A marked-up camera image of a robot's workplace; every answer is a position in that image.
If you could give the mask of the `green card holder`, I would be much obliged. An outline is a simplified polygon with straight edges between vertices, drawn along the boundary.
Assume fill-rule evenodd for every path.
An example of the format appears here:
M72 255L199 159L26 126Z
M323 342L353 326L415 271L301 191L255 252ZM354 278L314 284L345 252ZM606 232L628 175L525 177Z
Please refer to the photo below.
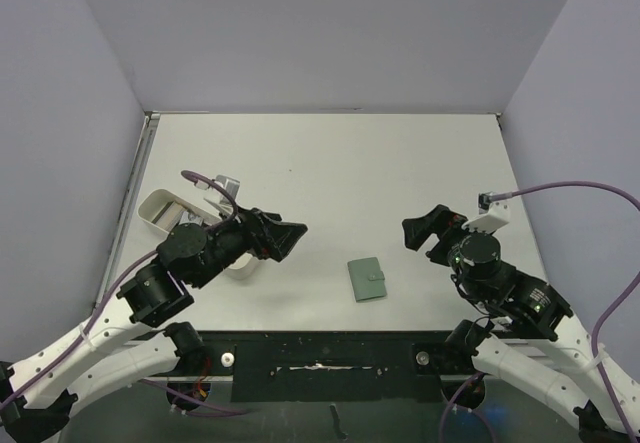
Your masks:
M347 269L357 303L387 296L385 275L376 257L351 260L347 263Z

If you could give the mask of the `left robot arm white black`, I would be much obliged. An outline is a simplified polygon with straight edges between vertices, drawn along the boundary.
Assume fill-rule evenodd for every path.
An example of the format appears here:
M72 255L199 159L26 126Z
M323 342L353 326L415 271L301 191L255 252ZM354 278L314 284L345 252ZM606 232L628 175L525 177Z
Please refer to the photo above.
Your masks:
M280 262L308 228L275 213L239 209L211 227L179 224L117 280L92 315L40 353L1 367L1 422L17 442L41 442L69 420L70 385L109 351L190 306L242 255Z

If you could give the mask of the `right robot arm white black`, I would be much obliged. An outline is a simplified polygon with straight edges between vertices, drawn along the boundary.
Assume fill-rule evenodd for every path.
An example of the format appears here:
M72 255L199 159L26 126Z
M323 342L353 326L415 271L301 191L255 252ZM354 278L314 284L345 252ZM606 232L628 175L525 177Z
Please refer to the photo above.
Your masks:
M494 234L508 220L506 206L469 219L438 205L402 222L410 250L435 238L428 260L450 270L459 296L486 319L458 324L446 340L446 362L459 372L493 376L544 404L583 442L638 441L638 380L549 283L503 259Z

